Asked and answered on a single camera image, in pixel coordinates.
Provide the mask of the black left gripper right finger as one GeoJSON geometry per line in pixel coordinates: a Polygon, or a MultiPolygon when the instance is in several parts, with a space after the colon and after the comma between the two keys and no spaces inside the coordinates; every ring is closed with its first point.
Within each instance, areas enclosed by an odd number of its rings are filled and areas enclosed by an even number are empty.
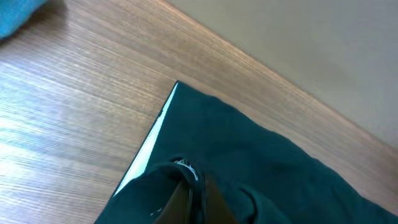
{"type": "Polygon", "coordinates": [[[238,224],[215,181],[210,176],[205,179],[205,200],[208,224],[238,224]]]}

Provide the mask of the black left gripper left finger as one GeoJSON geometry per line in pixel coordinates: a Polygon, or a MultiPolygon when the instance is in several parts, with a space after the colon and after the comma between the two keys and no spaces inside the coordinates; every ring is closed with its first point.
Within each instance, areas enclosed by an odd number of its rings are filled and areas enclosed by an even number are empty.
{"type": "Polygon", "coordinates": [[[188,203],[189,189],[184,181],[180,181],[154,224],[189,223],[188,203]]]}

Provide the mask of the black shorts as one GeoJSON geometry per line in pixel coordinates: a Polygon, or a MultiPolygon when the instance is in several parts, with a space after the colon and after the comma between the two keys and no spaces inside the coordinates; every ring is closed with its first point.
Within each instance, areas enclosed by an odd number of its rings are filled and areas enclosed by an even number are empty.
{"type": "Polygon", "coordinates": [[[98,223],[154,223],[180,181],[207,223],[210,176],[238,223],[396,223],[339,174],[239,110],[177,82],[98,223]]]}

